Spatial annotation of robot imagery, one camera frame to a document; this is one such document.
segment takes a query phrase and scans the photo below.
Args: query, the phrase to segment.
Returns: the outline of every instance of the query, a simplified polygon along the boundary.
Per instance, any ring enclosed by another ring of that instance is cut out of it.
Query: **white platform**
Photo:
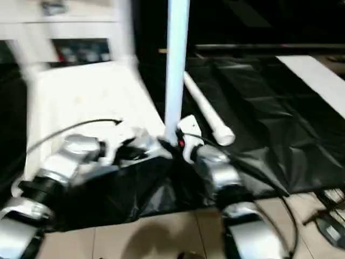
[[[131,126],[163,135],[165,126],[137,73],[117,62],[52,69],[38,73],[29,90],[28,146],[72,124],[100,118],[122,119]],[[45,158],[71,132],[116,138],[112,122],[81,126],[43,144],[29,156],[30,179]]]

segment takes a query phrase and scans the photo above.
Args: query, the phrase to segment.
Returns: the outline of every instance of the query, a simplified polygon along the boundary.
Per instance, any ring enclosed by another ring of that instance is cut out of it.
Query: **shelf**
[[[17,0],[21,22],[116,22],[112,0],[64,0],[67,12],[53,16],[43,14],[40,0]]]

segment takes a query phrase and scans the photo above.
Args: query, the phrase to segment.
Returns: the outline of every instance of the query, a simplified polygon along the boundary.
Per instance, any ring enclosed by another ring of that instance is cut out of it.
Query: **metal rod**
[[[187,48],[189,0],[169,0],[168,56],[165,89],[165,137],[177,144],[176,129],[181,119],[183,72]]]

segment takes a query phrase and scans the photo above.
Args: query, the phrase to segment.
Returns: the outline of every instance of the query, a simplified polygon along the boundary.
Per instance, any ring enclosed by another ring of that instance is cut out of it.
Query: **silver metal part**
[[[229,158],[215,147],[205,145],[197,150],[195,170],[204,179],[208,195],[216,195],[225,186],[242,185],[229,162]]]
[[[11,198],[0,211],[0,222],[3,217],[10,212],[18,212],[33,220],[40,220],[45,217],[53,216],[53,212],[47,206],[24,197]]]
[[[286,252],[274,229],[266,223],[252,202],[242,202],[223,210],[226,217],[238,219],[256,214],[257,220],[227,226],[242,259],[283,259]]]
[[[264,221],[243,223],[230,228],[242,259],[283,259],[284,249]]]
[[[139,162],[156,158],[157,156],[162,156],[167,159],[173,158],[170,152],[168,152],[165,148],[163,148],[160,142],[156,138],[153,138],[152,136],[148,134],[142,137],[136,138],[128,146],[145,150],[144,154],[146,155],[146,158],[138,159],[138,160],[121,160],[121,167],[134,165]]]
[[[170,152],[168,152],[164,147],[162,147],[161,143],[152,136],[145,134],[141,137],[134,139],[128,146],[140,148],[145,150],[146,158],[136,159],[136,160],[121,160],[121,168],[126,168],[129,166],[133,166],[137,163],[144,162],[146,160],[156,158],[158,156],[172,159],[173,156]],[[106,167],[96,167],[92,171],[86,174],[79,174],[77,175],[75,181],[73,182],[74,185],[80,185],[84,182],[87,182],[91,179],[100,177],[102,175],[118,171],[120,168],[117,165],[106,166]]]
[[[44,162],[37,176],[48,177],[68,186],[80,165],[93,161],[99,152],[100,144],[96,138],[70,135],[60,149]]]
[[[0,220],[0,258],[20,259],[35,237],[37,228],[9,219]]]

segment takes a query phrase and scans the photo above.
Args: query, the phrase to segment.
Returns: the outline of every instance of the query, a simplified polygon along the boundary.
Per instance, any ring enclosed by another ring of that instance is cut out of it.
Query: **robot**
[[[179,153],[204,181],[208,198],[222,214],[227,258],[279,259],[287,255],[272,227],[253,202],[229,157],[200,139],[177,131],[179,146],[148,134],[123,142],[114,161],[120,168],[138,163],[171,163]],[[94,137],[74,134],[42,164],[32,181],[18,185],[21,196],[12,197],[0,211],[0,258],[35,258],[64,194],[78,181],[81,167],[104,157],[108,145]],[[87,178],[99,177],[89,175]]]

